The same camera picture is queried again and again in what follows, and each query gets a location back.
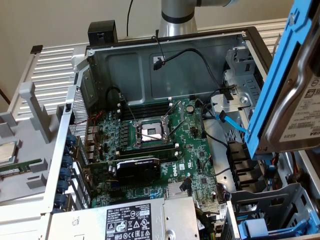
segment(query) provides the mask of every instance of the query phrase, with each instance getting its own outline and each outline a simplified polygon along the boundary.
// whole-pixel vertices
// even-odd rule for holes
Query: power supply label
[[[106,211],[105,240],[152,240],[151,204]]]
[[[320,78],[313,77],[305,89],[280,142],[320,138]]]

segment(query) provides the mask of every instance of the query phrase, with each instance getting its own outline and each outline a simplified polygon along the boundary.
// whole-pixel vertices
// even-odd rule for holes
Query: white wall
[[[198,27],[285,18],[293,1],[240,0],[230,7],[197,8],[195,18]],[[90,22],[111,19],[118,37],[125,36],[129,4],[130,0],[0,0],[0,88],[12,98],[34,45],[87,42]],[[129,35],[154,33],[160,19],[160,0],[134,0]],[[0,112],[7,107],[0,99]]]

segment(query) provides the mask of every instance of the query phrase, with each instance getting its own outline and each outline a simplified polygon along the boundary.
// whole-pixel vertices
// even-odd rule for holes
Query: green motherboard
[[[94,123],[100,131],[96,145],[103,148],[103,152],[94,151],[92,163],[86,166],[91,171],[95,186],[91,204],[93,208],[124,201],[167,198],[168,184],[183,183],[186,178],[190,178],[195,204],[204,211],[217,212],[219,204],[212,195],[216,191],[216,180],[205,176],[201,170],[202,164],[211,156],[207,138],[202,135],[201,108],[197,108],[195,100],[189,98],[174,99],[170,106],[172,105],[174,109],[168,115],[170,131],[181,122],[182,124],[169,136],[167,143],[162,144],[163,148],[157,148],[157,150],[132,153],[132,150],[137,149],[135,120],[120,121],[114,117],[114,112],[107,112]],[[148,123],[158,120],[159,117],[147,119]],[[155,144],[155,142],[157,141],[145,143],[143,148],[148,148],[148,144]],[[109,167],[115,168],[116,164],[124,159],[142,157],[161,160],[161,176],[152,183],[123,185],[108,172]],[[214,168],[209,162],[204,167],[204,172],[214,174]]]

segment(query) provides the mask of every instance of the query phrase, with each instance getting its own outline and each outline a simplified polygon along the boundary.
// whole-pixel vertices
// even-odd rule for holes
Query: green circuit board
[[[205,176],[197,165],[197,159],[204,163],[211,155],[207,138],[202,138],[200,123],[200,108],[196,108],[195,101],[189,98],[174,99],[171,103],[175,109],[172,110],[169,118],[169,128],[174,129],[182,121],[179,128],[170,136],[170,141],[179,144],[178,153],[173,144],[173,148],[167,150],[148,151],[134,155],[120,155],[116,159],[117,149],[130,151],[134,149],[136,143],[136,128],[133,126],[135,121],[118,121],[114,112],[105,113],[96,125],[103,131],[100,135],[99,144],[107,144],[107,152],[103,151],[103,157],[98,152],[93,155],[93,163],[89,164],[92,175],[95,176],[95,192],[92,198],[91,206],[102,207],[109,204],[121,203],[128,200],[142,200],[150,198],[166,198],[168,184],[183,182],[187,176],[192,180],[192,196],[194,202],[205,211],[218,210],[218,202],[212,198],[212,192],[216,191],[216,180],[212,177]],[[194,112],[188,113],[187,106],[193,106]],[[157,121],[159,117],[153,117],[148,121]],[[115,164],[123,159],[154,157],[165,160],[160,164],[161,177],[152,184],[138,185],[119,185],[115,179],[106,172],[108,166]],[[209,163],[204,167],[208,174],[214,174],[214,168]]]

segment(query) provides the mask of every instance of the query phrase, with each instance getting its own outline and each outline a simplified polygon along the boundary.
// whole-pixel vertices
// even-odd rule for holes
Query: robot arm
[[[195,7],[226,7],[238,0],[162,0],[159,37],[171,37],[197,32]]]

